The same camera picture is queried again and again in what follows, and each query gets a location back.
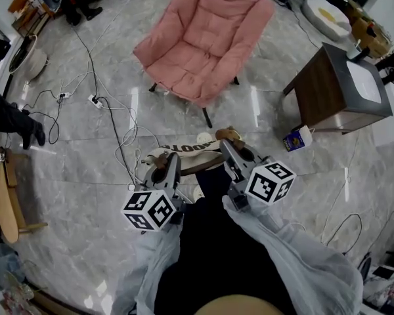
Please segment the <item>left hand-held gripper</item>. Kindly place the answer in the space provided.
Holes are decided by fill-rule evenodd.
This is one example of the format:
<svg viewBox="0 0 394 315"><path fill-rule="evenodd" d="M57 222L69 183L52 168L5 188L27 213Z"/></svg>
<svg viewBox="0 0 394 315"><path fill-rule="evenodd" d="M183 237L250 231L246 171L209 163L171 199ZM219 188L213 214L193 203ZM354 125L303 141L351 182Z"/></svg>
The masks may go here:
<svg viewBox="0 0 394 315"><path fill-rule="evenodd" d="M181 180L181 158L177 153L167 157L166 188L153 187L162 180L163 161L155 159L144 176L144 186L138 184L128 193L121 213L134 229L159 232L169 224L182 224L186 201L175 191Z"/></svg>

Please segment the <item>person's left forearm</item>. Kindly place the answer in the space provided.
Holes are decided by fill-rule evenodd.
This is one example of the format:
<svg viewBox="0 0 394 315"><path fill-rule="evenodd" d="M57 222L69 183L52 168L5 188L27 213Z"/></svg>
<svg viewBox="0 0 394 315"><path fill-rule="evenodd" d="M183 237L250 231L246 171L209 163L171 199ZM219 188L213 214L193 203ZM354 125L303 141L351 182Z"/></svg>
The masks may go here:
<svg viewBox="0 0 394 315"><path fill-rule="evenodd" d="M133 246L134 265L121 275L111 315L155 315L154 304L163 272L180 252L181 226L140 235Z"/></svg>

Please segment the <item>pink jacket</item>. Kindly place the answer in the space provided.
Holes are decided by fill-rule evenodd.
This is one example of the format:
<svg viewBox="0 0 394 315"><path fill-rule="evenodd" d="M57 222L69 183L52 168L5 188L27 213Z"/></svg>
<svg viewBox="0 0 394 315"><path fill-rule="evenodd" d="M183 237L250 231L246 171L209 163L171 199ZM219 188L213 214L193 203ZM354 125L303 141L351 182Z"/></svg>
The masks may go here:
<svg viewBox="0 0 394 315"><path fill-rule="evenodd" d="M133 54L154 84L205 110L237 76L274 14L272 0L171 0Z"/></svg>

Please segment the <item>wooden bench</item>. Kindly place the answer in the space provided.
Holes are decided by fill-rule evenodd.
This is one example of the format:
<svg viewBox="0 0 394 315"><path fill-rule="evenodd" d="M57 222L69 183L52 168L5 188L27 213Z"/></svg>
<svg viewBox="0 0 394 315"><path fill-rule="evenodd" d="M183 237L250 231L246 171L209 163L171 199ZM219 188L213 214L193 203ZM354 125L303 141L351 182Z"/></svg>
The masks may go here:
<svg viewBox="0 0 394 315"><path fill-rule="evenodd" d="M18 201L16 160L27 158L28 155L15 154L9 149L0 156L0 228L2 236L9 243L16 243L21 235L48 226L46 222L27 224Z"/></svg>

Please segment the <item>white tray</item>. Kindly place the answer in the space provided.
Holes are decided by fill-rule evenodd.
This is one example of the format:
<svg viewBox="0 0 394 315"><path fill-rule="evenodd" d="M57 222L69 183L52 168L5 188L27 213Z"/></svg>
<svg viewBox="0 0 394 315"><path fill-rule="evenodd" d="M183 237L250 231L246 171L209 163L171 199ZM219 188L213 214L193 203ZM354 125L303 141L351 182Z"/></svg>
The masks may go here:
<svg viewBox="0 0 394 315"><path fill-rule="evenodd" d="M365 100L380 104L382 102L382 98L380 96L380 91L375 82L374 76L371 74L371 72L366 68L350 61L347 61L346 64L353 79L355 88L360 96Z"/></svg>

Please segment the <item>brown teddy bear charm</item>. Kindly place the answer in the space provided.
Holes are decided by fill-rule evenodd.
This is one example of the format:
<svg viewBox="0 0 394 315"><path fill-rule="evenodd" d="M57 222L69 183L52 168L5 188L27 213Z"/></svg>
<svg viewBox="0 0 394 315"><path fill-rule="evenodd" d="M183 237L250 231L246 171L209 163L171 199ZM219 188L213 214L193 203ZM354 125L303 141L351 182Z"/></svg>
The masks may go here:
<svg viewBox="0 0 394 315"><path fill-rule="evenodd" d="M231 141L232 145L237 150L242 150L245 147L245 142L241 139L239 133L232 126L229 126L226 129L217 130L215 137L217 140L227 139Z"/></svg>

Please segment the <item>wooden cabinet with dark top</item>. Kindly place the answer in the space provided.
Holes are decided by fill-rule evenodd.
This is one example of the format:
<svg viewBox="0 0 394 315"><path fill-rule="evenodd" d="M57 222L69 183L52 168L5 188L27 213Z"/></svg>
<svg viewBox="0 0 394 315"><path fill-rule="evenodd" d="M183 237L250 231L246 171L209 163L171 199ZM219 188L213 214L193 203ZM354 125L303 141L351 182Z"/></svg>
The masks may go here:
<svg viewBox="0 0 394 315"><path fill-rule="evenodd" d="M357 92L346 62L356 63L371 72L379 88L380 104L365 100ZM346 51L323 43L303 69L283 90L294 91L301 123L316 132L343 135L391 116L385 86L375 65L365 59L348 60Z"/></svg>

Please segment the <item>cardboard boxes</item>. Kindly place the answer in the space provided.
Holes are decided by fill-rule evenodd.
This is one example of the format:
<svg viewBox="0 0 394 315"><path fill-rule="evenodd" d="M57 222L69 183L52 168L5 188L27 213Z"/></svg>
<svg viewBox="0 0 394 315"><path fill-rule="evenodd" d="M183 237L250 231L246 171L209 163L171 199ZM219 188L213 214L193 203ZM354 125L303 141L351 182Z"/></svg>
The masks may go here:
<svg viewBox="0 0 394 315"><path fill-rule="evenodd" d="M363 16L357 10L346 11L345 15L351 25L351 34L356 40L360 40L361 49L368 47L372 58L381 58L391 49L391 41L375 21Z"/></svg>

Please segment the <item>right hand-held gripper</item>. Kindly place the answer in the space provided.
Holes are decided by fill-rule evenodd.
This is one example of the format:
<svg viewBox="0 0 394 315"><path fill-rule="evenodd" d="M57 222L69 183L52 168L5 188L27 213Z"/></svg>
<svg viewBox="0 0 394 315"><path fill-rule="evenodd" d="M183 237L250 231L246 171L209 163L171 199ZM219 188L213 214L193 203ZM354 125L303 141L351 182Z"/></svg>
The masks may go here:
<svg viewBox="0 0 394 315"><path fill-rule="evenodd" d="M231 182L227 195L237 210L246 208L250 199L271 206L288 195L296 174L287 165L281 161L265 163L265 157L249 145L242 148L242 141L238 139L221 139L219 146L236 177L241 176L239 157L244 165L258 165L252 168L248 178Z"/></svg>

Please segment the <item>blue and white paper bag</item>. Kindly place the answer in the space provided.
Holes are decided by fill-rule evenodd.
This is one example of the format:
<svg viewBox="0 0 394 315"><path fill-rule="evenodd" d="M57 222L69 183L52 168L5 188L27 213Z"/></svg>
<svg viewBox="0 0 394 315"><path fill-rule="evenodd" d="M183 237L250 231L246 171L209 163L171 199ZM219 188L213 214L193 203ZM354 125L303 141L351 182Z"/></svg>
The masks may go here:
<svg viewBox="0 0 394 315"><path fill-rule="evenodd" d="M288 152L293 152L298 149L306 148L310 146L313 142L313 132L314 129L308 128L304 125L299 129L288 133L283 138L283 143Z"/></svg>

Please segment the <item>clear plastic bag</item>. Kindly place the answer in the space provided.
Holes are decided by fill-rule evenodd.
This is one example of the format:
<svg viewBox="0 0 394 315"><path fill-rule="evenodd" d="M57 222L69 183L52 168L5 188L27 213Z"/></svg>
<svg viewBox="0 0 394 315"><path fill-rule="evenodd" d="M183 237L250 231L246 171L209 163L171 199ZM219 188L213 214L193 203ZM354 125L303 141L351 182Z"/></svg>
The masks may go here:
<svg viewBox="0 0 394 315"><path fill-rule="evenodd" d="M41 315L30 302L34 292L26 283L18 255L4 243L0 243L0 294L6 315Z"/></svg>

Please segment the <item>white counter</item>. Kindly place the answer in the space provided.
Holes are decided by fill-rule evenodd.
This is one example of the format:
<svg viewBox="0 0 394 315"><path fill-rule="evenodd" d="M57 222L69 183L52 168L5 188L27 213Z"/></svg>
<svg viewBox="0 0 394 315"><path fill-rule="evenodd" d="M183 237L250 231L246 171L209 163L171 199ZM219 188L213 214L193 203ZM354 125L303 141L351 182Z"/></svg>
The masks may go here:
<svg viewBox="0 0 394 315"><path fill-rule="evenodd" d="M376 147L394 144L394 84L385 86L392 115L372 124L372 135Z"/></svg>

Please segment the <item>white printed strap bag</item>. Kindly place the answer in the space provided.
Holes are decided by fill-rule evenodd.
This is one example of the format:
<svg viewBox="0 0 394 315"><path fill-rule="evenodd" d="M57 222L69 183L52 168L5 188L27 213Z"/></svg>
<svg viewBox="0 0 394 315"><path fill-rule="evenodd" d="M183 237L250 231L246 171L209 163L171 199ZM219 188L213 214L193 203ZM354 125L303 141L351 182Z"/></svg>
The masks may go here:
<svg viewBox="0 0 394 315"><path fill-rule="evenodd" d="M171 153L177 153L181 158L181 175L187 176L198 171L213 168L220 165L225 160L220 150L220 140L213 137L214 141L206 144L180 143L166 144L153 149L142 159L148 166L154 163L155 159L160 159L165 165L167 157Z"/></svg>

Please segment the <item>white and yellow beanbag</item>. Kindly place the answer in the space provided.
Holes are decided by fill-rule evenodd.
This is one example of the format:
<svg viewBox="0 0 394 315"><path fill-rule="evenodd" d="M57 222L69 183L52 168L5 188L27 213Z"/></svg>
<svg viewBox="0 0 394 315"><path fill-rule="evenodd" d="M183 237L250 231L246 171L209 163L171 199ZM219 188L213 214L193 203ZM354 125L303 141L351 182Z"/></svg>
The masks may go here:
<svg viewBox="0 0 394 315"><path fill-rule="evenodd" d="M327 0L304 0L302 14L326 37L341 41L351 34L349 19Z"/></svg>

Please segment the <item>person's dark-clothed body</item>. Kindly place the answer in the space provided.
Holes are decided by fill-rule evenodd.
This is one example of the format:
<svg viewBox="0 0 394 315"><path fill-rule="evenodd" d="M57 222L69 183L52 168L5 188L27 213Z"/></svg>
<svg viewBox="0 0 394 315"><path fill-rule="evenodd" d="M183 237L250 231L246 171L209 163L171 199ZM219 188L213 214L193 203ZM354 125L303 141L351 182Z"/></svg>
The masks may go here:
<svg viewBox="0 0 394 315"><path fill-rule="evenodd" d="M219 297L263 299L284 315L297 315L266 248L223 207L231 178L224 167L197 173L205 197L186 208L178 260L158 284L155 315L194 315Z"/></svg>

